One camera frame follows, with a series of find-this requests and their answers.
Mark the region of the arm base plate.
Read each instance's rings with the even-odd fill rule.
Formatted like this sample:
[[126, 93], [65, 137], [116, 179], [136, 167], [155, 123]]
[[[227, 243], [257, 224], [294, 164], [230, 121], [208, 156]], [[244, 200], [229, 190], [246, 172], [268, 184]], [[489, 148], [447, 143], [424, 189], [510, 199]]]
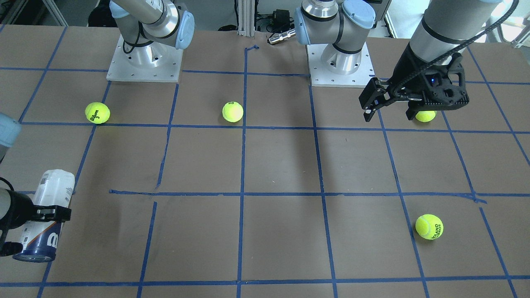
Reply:
[[156, 42], [145, 47], [135, 47], [131, 53], [125, 53], [124, 50], [129, 51], [129, 48], [123, 37], [119, 36], [106, 76], [108, 81], [178, 82], [182, 49]]
[[364, 88], [375, 71], [367, 44], [360, 52], [346, 54], [333, 45], [307, 45], [307, 62], [314, 87]]

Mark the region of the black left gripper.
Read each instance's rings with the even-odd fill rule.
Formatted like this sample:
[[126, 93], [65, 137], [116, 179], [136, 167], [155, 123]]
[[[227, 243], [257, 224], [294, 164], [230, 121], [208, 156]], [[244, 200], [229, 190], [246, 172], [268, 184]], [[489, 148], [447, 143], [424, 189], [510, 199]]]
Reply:
[[[419, 70], [425, 64], [428, 64], [428, 62], [418, 57], [411, 49], [411, 45], [408, 44], [388, 81], [381, 81], [377, 77], [371, 77], [359, 96], [359, 103], [364, 110], [365, 121], [371, 121], [377, 110], [396, 102], [393, 90], [401, 90], [401, 87], [397, 88], [400, 81]], [[430, 98], [425, 96], [429, 88], [426, 86], [424, 76], [424, 74], [419, 74], [404, 85], [407, 93], [419, 95], [417, 104], [431, 104]], [[412, 121], [418, 113], [424, 110], [423, 107], [408, 107], [405, 114], [407, 119]]]

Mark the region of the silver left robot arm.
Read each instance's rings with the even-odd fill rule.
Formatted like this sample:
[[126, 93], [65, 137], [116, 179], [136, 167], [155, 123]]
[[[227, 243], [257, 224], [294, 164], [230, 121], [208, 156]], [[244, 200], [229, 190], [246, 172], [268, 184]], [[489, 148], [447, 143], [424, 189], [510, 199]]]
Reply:
[[[483, 28], [498, 0], [432, 0], [388, 81], [374, 77], [359, 96], [365, 121], [395, 102], [407, 102], [407, 118], [422, 111], [457, 110], [469, 103], [462, 50], [497, 28], [508, 12]], [[294, 16], [302, 45], [326, 45], [323, 63], [333, 73], [354, 73], [376, 12], [364, 0], [303, 0]]]

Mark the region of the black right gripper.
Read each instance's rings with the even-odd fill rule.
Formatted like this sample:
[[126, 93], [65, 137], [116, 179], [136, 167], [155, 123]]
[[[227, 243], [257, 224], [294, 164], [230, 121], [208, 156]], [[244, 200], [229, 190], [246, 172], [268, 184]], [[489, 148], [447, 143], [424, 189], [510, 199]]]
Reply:
[[70, 221], [72, 210], [64, 206], [35, 206], [27, 195], [14, 190], [12, 184], [1, 179], [6, 187], [1, 187], [1, 257], [16, 255], [23, 250], [19, 242], [7, 242], [10, 230], [21, 227], [26, 222]]

